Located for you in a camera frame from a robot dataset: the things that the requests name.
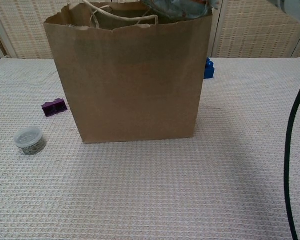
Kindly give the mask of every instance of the clear plastic lid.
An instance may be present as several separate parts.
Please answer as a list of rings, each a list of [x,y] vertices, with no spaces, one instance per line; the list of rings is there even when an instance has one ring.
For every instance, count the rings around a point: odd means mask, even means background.
[[[24,149],[37,144],[42,138],[42,131],[35,126],[18,131],[13,140],[18,148]]]

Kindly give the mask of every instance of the paper bag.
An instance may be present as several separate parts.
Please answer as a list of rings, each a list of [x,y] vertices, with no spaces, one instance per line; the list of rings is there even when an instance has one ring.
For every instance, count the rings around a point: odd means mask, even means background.
[[[94,3],[102,7],[105,3]],[[140,17],[140,2],[111,3],[112,14]],[[46,35],[84,143],[194,135],[212,15],[171,22],[126,22],[83,3],[46,20]]]

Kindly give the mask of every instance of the table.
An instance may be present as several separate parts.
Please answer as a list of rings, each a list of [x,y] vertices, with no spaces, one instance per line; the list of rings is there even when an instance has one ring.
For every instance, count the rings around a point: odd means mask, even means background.
[[[212,59],[195,136],[83,144],[53,60],[0,60],[0,239],[291,239],[283,167],[300,58]],[[21,155],[14,134],[47,139]],[[300,109],[291,201],[300,239]]]

